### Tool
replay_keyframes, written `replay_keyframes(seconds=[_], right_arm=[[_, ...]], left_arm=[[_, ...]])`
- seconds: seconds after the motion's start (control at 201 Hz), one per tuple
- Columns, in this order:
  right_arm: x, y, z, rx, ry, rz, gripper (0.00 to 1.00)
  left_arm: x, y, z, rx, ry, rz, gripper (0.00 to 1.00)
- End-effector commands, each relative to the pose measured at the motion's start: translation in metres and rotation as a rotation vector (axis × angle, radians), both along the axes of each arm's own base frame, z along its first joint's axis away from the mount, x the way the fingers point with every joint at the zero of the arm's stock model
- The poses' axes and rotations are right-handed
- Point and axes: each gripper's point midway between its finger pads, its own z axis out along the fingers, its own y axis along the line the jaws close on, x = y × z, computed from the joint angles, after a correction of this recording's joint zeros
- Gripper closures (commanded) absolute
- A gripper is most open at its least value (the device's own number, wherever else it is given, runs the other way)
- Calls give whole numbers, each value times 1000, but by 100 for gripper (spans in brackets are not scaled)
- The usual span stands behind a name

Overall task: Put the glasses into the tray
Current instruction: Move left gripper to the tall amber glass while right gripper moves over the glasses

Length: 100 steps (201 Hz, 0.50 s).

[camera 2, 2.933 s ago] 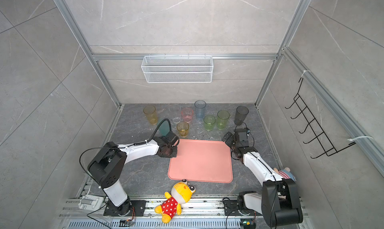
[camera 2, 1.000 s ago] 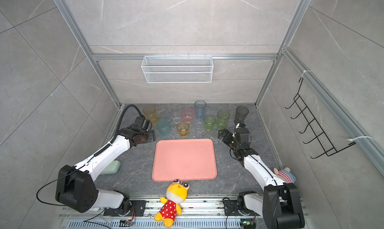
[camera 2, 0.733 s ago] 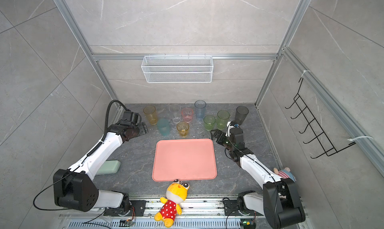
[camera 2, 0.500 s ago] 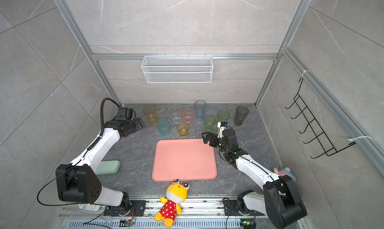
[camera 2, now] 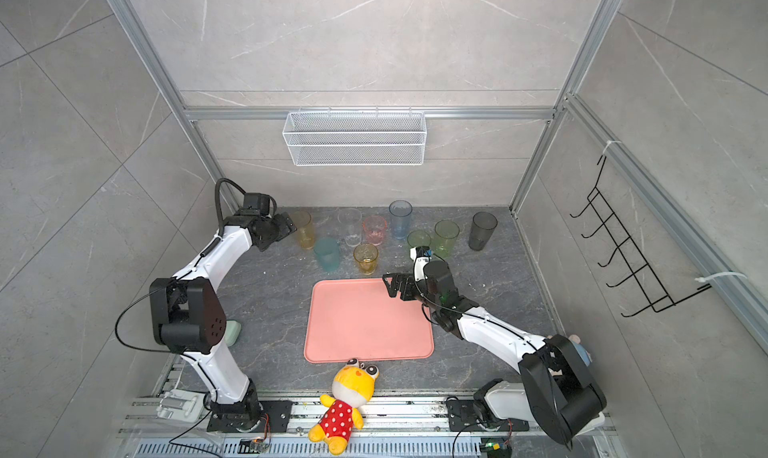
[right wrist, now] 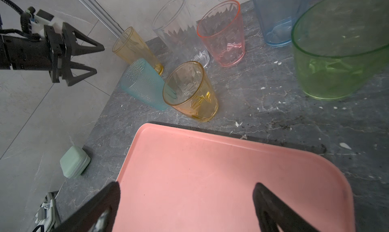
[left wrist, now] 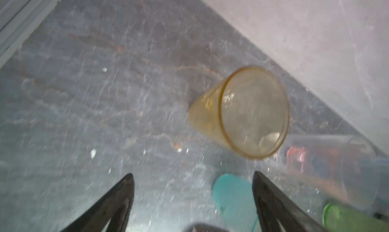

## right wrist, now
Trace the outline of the pink plastic tray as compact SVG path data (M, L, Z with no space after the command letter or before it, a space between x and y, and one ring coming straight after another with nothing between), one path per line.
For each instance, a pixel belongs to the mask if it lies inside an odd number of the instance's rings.
M347 179L307 151L148 123L118 182L115 232L258 232L257 183L321 232L356 229Z

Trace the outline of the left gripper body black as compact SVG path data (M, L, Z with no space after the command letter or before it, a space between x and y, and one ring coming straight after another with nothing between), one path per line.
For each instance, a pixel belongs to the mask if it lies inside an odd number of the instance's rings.
M71 61L66 55L71 44L65 41L71 28L63 24L58 34L54 27L45 25L43 39L16 29L1 30L1 70L47 71L53 83L58 83L60 77L71 83Z

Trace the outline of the blue tall glass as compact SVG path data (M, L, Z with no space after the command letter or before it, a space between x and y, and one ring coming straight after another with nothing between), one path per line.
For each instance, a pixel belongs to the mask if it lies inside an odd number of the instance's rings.
M266 44L283 47L291 42L291 30L306 12L310 0L252 0Z

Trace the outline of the tall amber glass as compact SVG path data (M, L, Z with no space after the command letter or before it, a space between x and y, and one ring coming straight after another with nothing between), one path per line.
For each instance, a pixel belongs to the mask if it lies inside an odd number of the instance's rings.
M164 66L133 27L127 28L121 34L113 45L112 52L130 65L143 58L154 68L158 75L161 75L164 71Z

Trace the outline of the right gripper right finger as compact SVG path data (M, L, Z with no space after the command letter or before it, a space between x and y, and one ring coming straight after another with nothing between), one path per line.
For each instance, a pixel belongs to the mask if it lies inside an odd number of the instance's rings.
M262 183L255 185L252 198L262 232L317 231Z

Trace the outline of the clear glass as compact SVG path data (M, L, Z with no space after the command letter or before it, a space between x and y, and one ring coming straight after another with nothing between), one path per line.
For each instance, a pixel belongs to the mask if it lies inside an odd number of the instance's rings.
M168 1L155 16L152 29L182 62L209 64L209 53L197 35L196 22L191 17L186 0Z

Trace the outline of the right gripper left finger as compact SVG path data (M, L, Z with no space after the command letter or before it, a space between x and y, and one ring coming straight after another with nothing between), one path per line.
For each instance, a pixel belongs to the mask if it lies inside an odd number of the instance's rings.
M119 209L120 198L119 183L111 182L54 231L111 232Z

